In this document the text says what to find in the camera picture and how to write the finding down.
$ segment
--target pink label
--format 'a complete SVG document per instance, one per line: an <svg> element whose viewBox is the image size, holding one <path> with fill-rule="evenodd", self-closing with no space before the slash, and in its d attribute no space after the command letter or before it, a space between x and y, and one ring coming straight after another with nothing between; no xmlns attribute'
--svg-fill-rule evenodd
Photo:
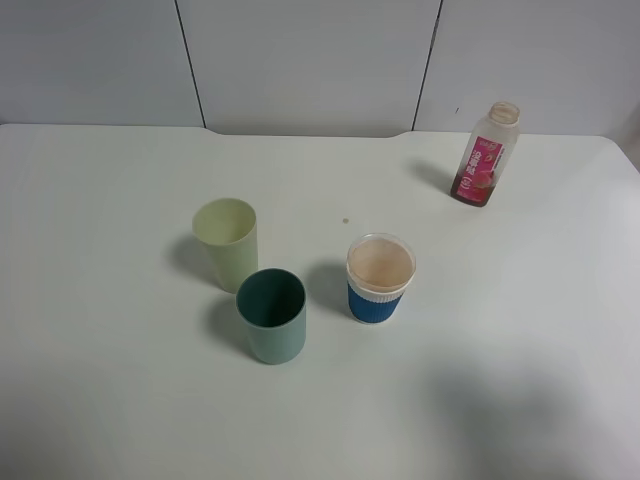
<svg viewBox="0 0 640 480"><path fill-rule="evenodd" d="M475 203L486 200L495 186L494 170L503 152L501 143L478 137L467 165L460 172L462 179L456 193Z"/></svg>

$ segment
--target beige liquid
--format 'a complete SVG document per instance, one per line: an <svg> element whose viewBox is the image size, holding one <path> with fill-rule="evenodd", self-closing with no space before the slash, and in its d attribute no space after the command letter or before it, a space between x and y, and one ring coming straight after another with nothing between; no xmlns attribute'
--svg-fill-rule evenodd
<svg viewBox="0 0 640 480"><path fill-rule="evenodd" d="M389 292L402 287L413 275L414 266L407 251L397 243L376 238L357 246L349 259L349 270L362 287Z"/></svg>

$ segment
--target plastic bottle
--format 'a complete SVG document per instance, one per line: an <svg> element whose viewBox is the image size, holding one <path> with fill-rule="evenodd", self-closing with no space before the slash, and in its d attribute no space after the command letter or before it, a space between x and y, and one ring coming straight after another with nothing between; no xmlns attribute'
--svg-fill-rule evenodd
<svg viewBox="0 0 640 480"><path fill-rule="evenodd" d="M500 179L520 135L520 110L497 102L471 132L451 196L468 205L484 207Z"/></svg>

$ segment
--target white wall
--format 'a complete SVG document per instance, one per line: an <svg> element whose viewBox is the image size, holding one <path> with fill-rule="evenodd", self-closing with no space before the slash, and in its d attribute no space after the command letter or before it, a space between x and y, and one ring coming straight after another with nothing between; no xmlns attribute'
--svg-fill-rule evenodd
<svg viewBox="0 0 640 480"><path fill-rule="evenodd" d="M525 132L638 133L639 21L638 0L444 0L416 129L469 131L504 99Z"/></svg>
<svg viewBox="0 0 640 480"><path fill-rule="evenodd" d="M179 0L208 128L411 130L439 0Z"/></svg>
<svg viewBox="0 0 640 480"><path fill-rule="evenodd" d="M202 125L173 0L0 0L0 123Z"/></svg>

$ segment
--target red liquid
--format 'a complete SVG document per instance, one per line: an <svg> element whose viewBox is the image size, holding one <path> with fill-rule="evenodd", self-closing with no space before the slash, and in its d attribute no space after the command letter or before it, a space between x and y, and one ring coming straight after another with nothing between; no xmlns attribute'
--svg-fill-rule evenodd
<svg viewBox="0 0 640 480"><path fill-rule="evenodd" d="M462 203L466 203L467 205L472 205L474 207L484 207L489 199L491 198L491 194L493 193L493 189L496 188L495 185L491 185L486 187L486 192L484 193L484 200L480 202L474 202L473 200L469 200L468 198L461 197L458 195L458 187L460 186L460 182L462 181L462 175L456 174L456 178L453 181L453 185L451 186L451 196L456 200L459 200Z"/></svg>

